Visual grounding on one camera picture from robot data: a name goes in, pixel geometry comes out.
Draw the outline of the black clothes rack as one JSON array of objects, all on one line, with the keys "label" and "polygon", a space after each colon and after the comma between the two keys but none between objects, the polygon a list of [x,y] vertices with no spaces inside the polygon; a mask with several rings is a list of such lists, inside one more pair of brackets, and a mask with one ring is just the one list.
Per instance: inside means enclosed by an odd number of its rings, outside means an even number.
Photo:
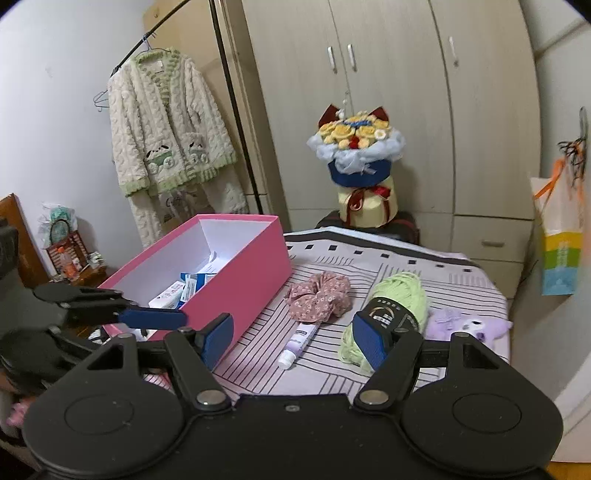
[{"label": "black clothes rack", "polygon": [[144,32],[137,43],[113,68],[118,71],[140,48],[175,48],[190,56],[204,75],[221,108],[228,133],[238,153],[238,173],[245,185],[252,213],[262,214],[262,194],[256,180],[256,159],[250,152],[252,134],[245,129],[240,114],[238,88],[232,74],[238,72],[238,55],[224,43],[230,38],[228,23],[222,18],[221,1],[155,1],[144,14]]}]

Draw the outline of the green yarn ball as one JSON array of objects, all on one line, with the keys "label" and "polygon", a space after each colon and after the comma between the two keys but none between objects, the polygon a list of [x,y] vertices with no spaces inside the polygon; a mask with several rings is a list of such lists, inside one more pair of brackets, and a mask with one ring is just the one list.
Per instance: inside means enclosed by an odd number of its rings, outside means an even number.
[{"label": "green yarn ball", "polygon": [[[411,272],[397,273],[377,283],[363,310],[386,328],[393,326],[423,333],[427,326],[427,294],[420,277]],[[373,372],[353,338],[353,322],[342,333],[338,356],[342,363],[360,367],[363,374]]]}]

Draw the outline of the pink storage box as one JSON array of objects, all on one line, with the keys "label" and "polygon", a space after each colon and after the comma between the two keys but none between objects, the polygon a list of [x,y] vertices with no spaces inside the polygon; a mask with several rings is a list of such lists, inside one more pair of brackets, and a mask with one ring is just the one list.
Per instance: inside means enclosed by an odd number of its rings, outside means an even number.
[{"label": "pink storage box", "polygon": [[211,274],[182,310],[204,327],[231,314],[236,343],[293,272],[280,219],[271,215],[197,215],[142,251],[101,284],[145,306],[182,273]]}]

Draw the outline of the purple plush toy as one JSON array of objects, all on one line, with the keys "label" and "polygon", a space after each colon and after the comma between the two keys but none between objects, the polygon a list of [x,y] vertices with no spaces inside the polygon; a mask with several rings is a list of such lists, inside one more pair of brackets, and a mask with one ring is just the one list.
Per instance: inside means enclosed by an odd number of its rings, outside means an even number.
[{"label": "purple plush toy", "polygon": [[432,310],[424,332],[427,340],[450,341],[455,333],[466,333],[492,348],[494,342],[507,334],[513,324],[502,318],[483,318],[463,314],[453,308]]}]

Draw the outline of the cream pyjama trousers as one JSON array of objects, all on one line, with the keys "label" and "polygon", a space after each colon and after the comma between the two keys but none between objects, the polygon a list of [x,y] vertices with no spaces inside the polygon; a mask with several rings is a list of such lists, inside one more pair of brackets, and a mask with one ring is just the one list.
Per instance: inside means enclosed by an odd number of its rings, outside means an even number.
[{"label": "cream pyjama trousers", "polygon": [[226,166],[204,183],[190,181],[170,191],[150,195],[141,190],[128,197],[144,249],[197,214],[248,214],[235,167]]}]

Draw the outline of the colourful paper gift bag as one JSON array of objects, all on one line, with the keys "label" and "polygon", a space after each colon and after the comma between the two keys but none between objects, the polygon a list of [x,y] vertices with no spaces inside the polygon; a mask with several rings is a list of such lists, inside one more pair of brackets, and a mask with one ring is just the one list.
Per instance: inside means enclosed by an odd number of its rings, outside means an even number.
[{"label": "colourful paper gift bag", "polygon": [[549,178],[530,179],[533,203],[541,222],[543,296],[572,295],[577,287],[583,242],[583,193],[569,162],[554,162]]}]

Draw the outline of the purple cream tube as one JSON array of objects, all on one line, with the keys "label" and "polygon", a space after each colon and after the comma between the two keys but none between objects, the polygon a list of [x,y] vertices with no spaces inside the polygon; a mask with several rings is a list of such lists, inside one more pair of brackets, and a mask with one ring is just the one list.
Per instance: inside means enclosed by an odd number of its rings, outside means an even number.
[{"label": "purple cream tube", "polygon": [[301,352],[304,351],[305,346],[312,337],[317,333],[321,323],[299,323],[295,328],[294,334],[291,335],[290,340],[284,345],[283,351],[280,352],[279,358],[277,358],[277,366],[281,370],[288,370],[297,361],[297,358],[301,356]]}]

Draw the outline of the cream green knit cardigan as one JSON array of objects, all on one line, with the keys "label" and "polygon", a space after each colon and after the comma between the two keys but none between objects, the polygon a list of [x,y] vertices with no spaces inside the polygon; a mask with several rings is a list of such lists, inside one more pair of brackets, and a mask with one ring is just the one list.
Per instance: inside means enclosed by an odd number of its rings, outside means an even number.
[{"label": "cream green knit cardigan", "polygon": [[125,196],[204,183],[235,164],[221,112],[187,55],[175,49],[139,54],[107,88],[113,161]]}]

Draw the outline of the white door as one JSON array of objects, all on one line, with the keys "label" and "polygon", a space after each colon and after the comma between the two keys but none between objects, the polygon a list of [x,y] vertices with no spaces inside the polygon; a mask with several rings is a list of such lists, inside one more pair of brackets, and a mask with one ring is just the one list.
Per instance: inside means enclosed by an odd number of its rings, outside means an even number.
[{"label": "white door", "polygon": [[578,286],[559,313],[566,328],[566,357],[572,374],[556,399],[564,421],[558,462],[590,462],[590,174],[584,183],[584,235]]}]

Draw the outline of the flower bouquet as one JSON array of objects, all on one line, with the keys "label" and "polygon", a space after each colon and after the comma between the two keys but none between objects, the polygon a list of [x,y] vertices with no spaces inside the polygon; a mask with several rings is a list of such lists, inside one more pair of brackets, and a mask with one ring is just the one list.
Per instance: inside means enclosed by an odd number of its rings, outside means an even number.
[{"label": "flower bouquet", "polygon": [[406,139],[383,107],[352,116],[329,105],[308,147],[327,164],[338,187],[339,217],[346,226],[380,228],[398,213],[393,163],[404,155]]}]

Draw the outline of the pink floral scrunchie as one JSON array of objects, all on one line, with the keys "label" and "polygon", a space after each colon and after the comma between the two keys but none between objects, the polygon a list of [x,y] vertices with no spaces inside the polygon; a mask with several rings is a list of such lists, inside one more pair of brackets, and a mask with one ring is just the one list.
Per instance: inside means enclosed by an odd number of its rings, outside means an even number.
[{"label": "pink floral scrunchie", "polygon": [[300,323],[325,323],[352,309],[351,283],[345,275],[322,271],[290,286],[284,299],[290,318]]}]

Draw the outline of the beige wardrobe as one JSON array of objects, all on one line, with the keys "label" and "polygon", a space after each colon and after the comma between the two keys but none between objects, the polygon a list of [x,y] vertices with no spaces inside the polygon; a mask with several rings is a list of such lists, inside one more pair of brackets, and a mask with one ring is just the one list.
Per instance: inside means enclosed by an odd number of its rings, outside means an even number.
[{"label": "beige wardrobe", "polygon": [[540,169],[533,53],[516,1],[158,1],[156,41],[201,60],[225,35],[242,127],[259,136],[270,206],[295,230],[338,205],[308,149],[326,107],[383,108],[406,139],[392,176],[422,243],[475,259],[508,298]]}]

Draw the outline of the blue white tube box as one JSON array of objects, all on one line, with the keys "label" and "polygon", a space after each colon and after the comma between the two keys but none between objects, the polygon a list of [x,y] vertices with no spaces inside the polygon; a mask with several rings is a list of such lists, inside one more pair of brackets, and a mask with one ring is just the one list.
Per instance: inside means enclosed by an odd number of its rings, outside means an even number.
[{"label": "blue white tube box", "polygon": [[181,273],[180,280],[184,283],[179,303],[187,303],[197,291],[204,287],[215,276],[215,273]]}]

